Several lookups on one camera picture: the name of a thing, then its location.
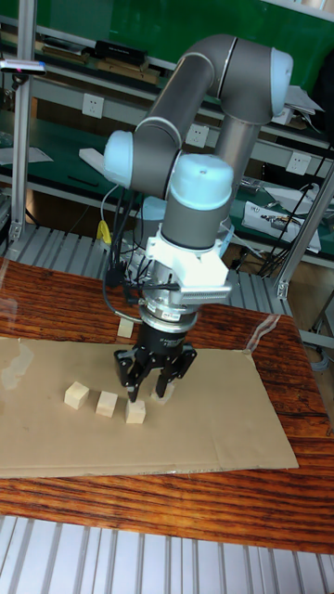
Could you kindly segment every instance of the small wooden cube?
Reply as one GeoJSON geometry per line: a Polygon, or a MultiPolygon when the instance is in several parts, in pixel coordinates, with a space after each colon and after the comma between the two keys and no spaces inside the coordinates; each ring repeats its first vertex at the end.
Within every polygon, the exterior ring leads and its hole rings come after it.
{"type": "Polygon", "coordinates": [[[112,392],[101,392],[98,398],[96,414],[111,419],[114,408],[116,406],[118,395],[112,392]]]}
{"type": "Polygon", "coordinates": [[[89,388],[75,381],[65,392],[64,402],[69,407],[78,410],[85,403],[89,395],[89,388]]]}
{"type": "Polygon", "coordinates": [[[127,401],[125,409],[126,423],[143,423],[146,415],[144,400],[136,400],[135,402],[127,401]]]}
{"type": "Polygon", "coordinates": [[[121,336],[123,338],[131,338],[134,329],[134,322],[130,322],[129,319],[125,319],[125,317],[121,317],[121,321],[119,324],[119,328],[117,331],[117,336],[121,336]]]}

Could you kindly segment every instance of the white cable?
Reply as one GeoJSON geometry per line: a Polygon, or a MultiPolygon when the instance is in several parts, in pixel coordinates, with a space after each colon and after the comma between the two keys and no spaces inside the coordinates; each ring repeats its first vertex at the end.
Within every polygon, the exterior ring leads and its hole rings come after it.
{"type": "Polygon", "coordinates": [[[104,221],[104,220],[105,220],[105,218],[104,218],[104,214],[103,214],[103,208],[104,208],[104,205],[105,205],[105,201],[106,201],[106,199],[107,199],[107,198],[110,196],[110,194],[112,194],[112,192],[114,191],[114,189],[116,189],[116,187],[118,187],[118,186],[119,186],[119,185],[117,184],[116,186],[112,187],[112,188],[109,190],[109,192],[107,192],[106,196],[104,197],[104,199],[103,199],[103,200],[102,200],[102,202],[101,202],[101,206],[100,206],[101,221],[104,221]]]}
{"type": "MultiPolygon", "coordinates": [[[[228,231],[228,233],[230,233],[230,229],[226,225],[224,225],[224,223],[221,223],[221,226],[223,226],[224,229],[226,231],[228,231]]],[[[232,235],[233,235],[233,237],[235,237],[236,239],[238,239],[239,241],[241,241],[241,243],[243,243],[244,246],[250,250],[250,252],[255,253],[255,255],[260,256],[260,258],[262,258],[262,260],[264,260],[264,258],[262,256],[263,250],[255,250],[254,248],[251,247],[251,245],[249,243],[247,243],[247,241],[245,241],[244,239],[240,238],[237,235],[237,233],[235,233],[234,231],[233,231],[232,235]]]]}
{"type": "Polygon", "coordinates": [[[314,351],[317,351],[322,359],[321,361],[317,361],[316,363],[311,363],[311,367],[313,371],[326,371],[326,369],[328,369],[329,367],[329,361],[333,361],[333,359],[331,359],[328,354],[326,353],[326,351],[324,351],[324,349],[319,348],[318,346],[314,346],[313,344],[309,344],[308,342],[304,343],[305,346],[310,347],[310,349],[314,349],[314,351]]]}

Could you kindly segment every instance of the wooden tabletop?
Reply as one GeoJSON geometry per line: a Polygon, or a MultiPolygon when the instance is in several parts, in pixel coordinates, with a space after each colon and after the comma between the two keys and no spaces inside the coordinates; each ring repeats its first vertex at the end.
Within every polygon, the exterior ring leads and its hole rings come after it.
{"type": "MultiPolygon", "coordinates": [[[[117,291],[110,298],[123,311],[132,311],[117,291]]],[[[265,317],[208,305],[188,338],[197,348],[242,349],[265,317]]],[[[104,305],[99,281],[8,265],[0,291],[2,335],[116,342],[118,324],[104,305]]],[[[280,318],[253,357],[297,456],[298,470],[3,479],[0,514],[333,553],[334,440],[290,317],[280,318]]]]}

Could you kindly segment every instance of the wooden block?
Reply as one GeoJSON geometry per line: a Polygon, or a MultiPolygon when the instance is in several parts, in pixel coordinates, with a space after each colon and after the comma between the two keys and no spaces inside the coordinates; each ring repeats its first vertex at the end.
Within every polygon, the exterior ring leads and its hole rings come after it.
{"type": "Polygon", "coordinates": [[[106,60],[106,62],[108,62],[108,64],[112,64],[113,66],[119,66],[120,68],[126,68],[127,70],[137,71],[137,72],[146,71],[149,66],[148,60],[146,60],[145,62],[143,62],[142,64],[137,66],[136,64],[129,64],[128,62],[122,62],[120,59],[109,58],[108,56],[106,56],[104,59],[106,60]]]}
{"type": "Polygon", "coordinates": [[[98,398],[96,414],[109,417],[111,419],[116,406],[118,395],[112,392],[101,392],[98,398]]]}
{"type": "Polygon", "coordinates": [[[118,328],[117,336],[123,336],[123,338],[131,338],[134,329],[134,322],[121,317],[120,325],[118,328]]]}
{"type": "Polygon", "coordinates": [[[175,389],[175,384],[172,382],[172,383],[168,384],[168,386],[165,390],[165,393],[163,395],[163,398],[159,398],[155,390],[153,390],[150,397],[152,398],[152,400],[154,400],[154,402],[157,402],[159,405],[165,405],[166,402],[168,402],[169,399],[172,397],[174,389],[175,389]]]}
{"type": "Polygon", "coordinates": [[[64,402],[69,407],[78,410],[85,403],[89,395],[89,388],[75,381],[65,392],[64,402]]]}
{"type": "Polygon", "coordinates": [[[127,401],[125,409],[126,423],[143,423],[146,415],[144,400],[136,400],[135,402],[127,401]]]}
{"type": "Polygon", "coordinates": [[[146,83],[158,84],[159,82],[159,71],[155,71],[152,68],[148,68],[144,72],[132,71],[130,68],[124,68],[120,66],[114,66],[108,64],[105,60],[101,59],[96,67],[101,71],[114,72],[114,74],[121,74],[122,76],[129,76],[130,78],[136,78],[137,81],[145,81],[146,83]]]}

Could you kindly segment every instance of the power outlet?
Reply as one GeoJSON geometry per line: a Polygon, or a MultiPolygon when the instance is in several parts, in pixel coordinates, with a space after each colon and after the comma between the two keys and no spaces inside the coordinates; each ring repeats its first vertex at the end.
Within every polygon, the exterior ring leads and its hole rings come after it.
{"type": "Polygon", "coordinates": [[[102,118],[104,98],[97,95],[83,95],[83,114],[90,115],[92,118],[102,118]]]}
{"type": "Polygon", "coordinates": [[[192,123],[189,132],[186,135],[186,144],[192,145],[193,147],[205,147],[205,143],[208,137],[209,127],[200,126],[197,123],[192,123]]]}
{"type": "Polygon", "coordinates": [[[311,162],[311,156],[304,152],[293,152],[286,171],[291,174],[304,175],[311,162]]]}

